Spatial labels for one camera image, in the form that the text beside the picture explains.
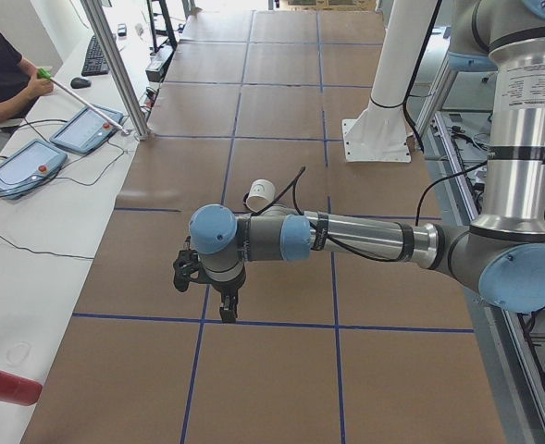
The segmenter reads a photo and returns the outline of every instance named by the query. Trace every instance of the black mouse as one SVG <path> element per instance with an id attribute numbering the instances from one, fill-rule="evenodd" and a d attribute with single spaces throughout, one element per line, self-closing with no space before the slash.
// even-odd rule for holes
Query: black mouse
<path id="1" fill-rule="evenodd" d="M 88 88 L 91 86 L 91 81 L 86 77 L 75 77 L 70 81 L 70 87 L 73 90 L 78 90 L 80 88 Z"/>

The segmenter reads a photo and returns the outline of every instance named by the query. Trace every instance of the blue tablet device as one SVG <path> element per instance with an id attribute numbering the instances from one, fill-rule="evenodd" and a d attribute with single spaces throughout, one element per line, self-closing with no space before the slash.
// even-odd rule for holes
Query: blue tablet device
<path id="1" fill-rule="evenodd" d="M 40 139 L 31 141 L 0 165 L 0 196 L 18 199 L 54 176 L 67 154 Z"/>
<path id="2" fill-rule="evenodd" d="M 104 106 L 95 107 L 117 123 L 124 118 L 119 111 Z M 109 122 L 85 106 L 50 138 L 50 142 L 72 153 L 87 154 L 104 143 L 115 131 Z"/>

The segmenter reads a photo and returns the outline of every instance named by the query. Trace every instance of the tiled surface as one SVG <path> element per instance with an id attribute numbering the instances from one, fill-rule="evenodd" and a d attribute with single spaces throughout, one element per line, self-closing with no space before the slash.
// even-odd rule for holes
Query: tiled surface
<path id="1" fill-rule="evenodd" d="M 247 264 L 235 326 L 213 289 L 172 287 L 193 209 L 244 211 L 254 179 L 281 190 L 301 166 L 303 209 L 413 223 L 422 155 L 347 164 L 339 142 L 383 35 L 373 13 L 189 20 L 24 442 L 503 442 L 446 277 L 327 252 Z"/>
<path id="2" fill-rule="evenodd" d="M 206 326 L 186 442 L 338 443 L 334 332 Z"/>
<path id="3" fill-rule="evenodd" d="M 245 83 L 319 85 L 317 45 L 292 43 L 250 45 Z"/>
<path id="4" fill-rule="evenodd" d="M 165 81 L 240 83 L 247 43 L 185 42 L 179 45 Z"/>
<path id="5" fill-rule="evenodd" d="M 268 179 L 277 193 L 291 182 L 299 169 L 306 170 L 297 187 L 297 203 L 303 210 L 328 210 L 328 187 L 323 142 L 235 141 L 231 157 L 225 205 L 233 211 L 245 211 L 243 196 L 256 179 Z M 280 200 L 292 206 L 291 193 Z"/>
<path id="6" fill-rule="evenodd" d="M 506 442 L 471 335 L 341 332 L 348 443 Z"/>
<path id="7" fill-rule="evenodd" d="M 219 204 L 230 139 L 153 138 L 139 146 L 116 207 L 197 210 Z"/>
<path id="8" fill-rule="evenodd" d="M 22 444 L 176 442 L 198 326 L 72 318 Z"/>
<path id="9" fill-rule="evenodd" d="M 173 261 L 192 213 L 115 211 L 75 313 L 200 318 L 206 288 L 173 288 Z"/>

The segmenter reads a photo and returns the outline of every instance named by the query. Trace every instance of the red can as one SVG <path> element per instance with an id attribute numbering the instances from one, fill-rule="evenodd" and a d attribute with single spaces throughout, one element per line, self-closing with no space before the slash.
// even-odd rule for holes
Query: red can
<path id="1" fill-rule="evenodd" d="M 39 382 L 0 370 L 0 401 L 32 405 L 38 401 L 41 392 L 42 384 Z"/>

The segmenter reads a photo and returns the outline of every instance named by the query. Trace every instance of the black keyboard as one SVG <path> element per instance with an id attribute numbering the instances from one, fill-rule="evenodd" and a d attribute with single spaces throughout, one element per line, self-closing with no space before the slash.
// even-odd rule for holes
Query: black keyboard
<path id="1" fill-rule="evenodd" d="M 84 77 L 99 76 L 108 72 L 109 66 L 105 61 L 102 47 L 97 42 L 97 38 L 93 36 L 89 41 L 89 46 L 87 46 L 87 54 L 85 55 L 85 63 L 83 64 L 81 75 Z"/>

